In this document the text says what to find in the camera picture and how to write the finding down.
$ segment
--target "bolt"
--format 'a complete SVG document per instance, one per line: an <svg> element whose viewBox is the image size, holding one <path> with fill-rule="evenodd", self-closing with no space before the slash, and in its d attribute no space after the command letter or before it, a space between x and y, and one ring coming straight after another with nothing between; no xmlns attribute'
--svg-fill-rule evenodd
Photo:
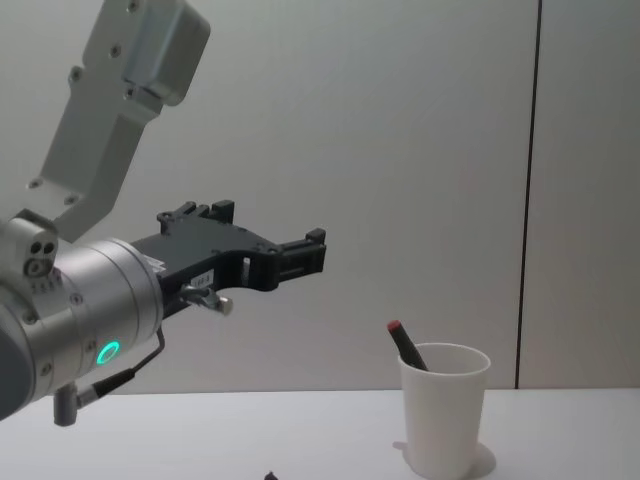
<svg viewBox="0 0 640 480"><path fill-rule="evenodd" d="M67 198L64 199L64 204L65 205L73 205L77 201L78 201L78 196L77 195L69 195Z"/></svg>
<svg viewBox="0 0 640 480"><path fill-rule="evenodd" d="M38 321L38 317L36 317L32 312L26 312L22 315L22 320L24 320L24 323L27 325L33 325Z"/></svg>
<svg viewBox="0 0 640 480"><path fill-rule="evenodd" d="M71 302L71 305L82 305L84 298L82 298L82 295L79 293L72 293L69 295L69 301Z"/></svg>
<svg viewBox="0 0 640 480"><path fill-rule="evenodd" d="M42 185L42 179L41 178L36 178L36 179L31 180L29 182L29 184L27 185L27 188L33 190L34 188L38 188L41 185Z"/></svg>

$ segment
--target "pen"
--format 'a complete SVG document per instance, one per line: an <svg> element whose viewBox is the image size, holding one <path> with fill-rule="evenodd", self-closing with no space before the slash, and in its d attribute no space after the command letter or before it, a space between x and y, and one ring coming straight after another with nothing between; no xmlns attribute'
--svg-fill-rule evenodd
<svg viewBox="0 0 640 480"><path fill-rule="evenodd" d="M428 372L429 369L425 365L424 360L422 360L420 352L418 352L415 344L411 341L409 335L407 335L407 332L402 326L402 323L400 323L400 320L389 322L387 330L389 330L393 341L396 342L402 361L407 365L417 368L418 370Z"/></svg>

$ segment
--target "screw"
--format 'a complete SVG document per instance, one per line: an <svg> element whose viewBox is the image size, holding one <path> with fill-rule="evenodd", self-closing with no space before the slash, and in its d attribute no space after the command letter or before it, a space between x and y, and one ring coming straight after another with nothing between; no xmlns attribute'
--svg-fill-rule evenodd
<svg viewBox="0 0 640 480"><path fill-rule="evenodd" d="M82 78L82 68L73 67L71 69L71 73L69 74L69 81L71 83L75 83Z"/></svg>
<svg viewBox="0 0 640 480"><path fill-rule="evenodd" d="M38 277L44 273L45 266L42 261L32 259L25 264L24 270L28 277Z"/></svg>
<svg viewBox="0 0 640 480"><path fill-rule="evenodd" d="M24 320L24 323L26 323L27 325L33 325L38 321L38 317L36 317L31 312L26 312L24 315L22 315L22 320Z"/></svg>
<svg viewBox="0 0 640 480"><path fill-rule="evenodd" d="M77 201L78 201L78 196L77 195L69 195L67 198L64 199L64 204L65 205L73 205Z"/></svg>
<svg viewBox="0 0 640 480"><path fill-rule="evenodd" d="M34 188L38 188L40 185L42 185L42 179L36 178L29 182L29 184L27 185L27 188L33 190Z"/></svg>
<svg viewBox="0 0 640 480"><path fill-rule="evenodd" d="M118 58L120 56L120 53L122 53L122 47L117 43L113 47L111 47L111 50L109 50L109 56L111 58Z"/></svg>
<svg viewBox="0 0 640 480"><path fill-rule="evenodd" d="M84 298L82 298L82 295L79 293L72 293L69 295L69 301L71 302L71 305L82 305Z"/></svg>

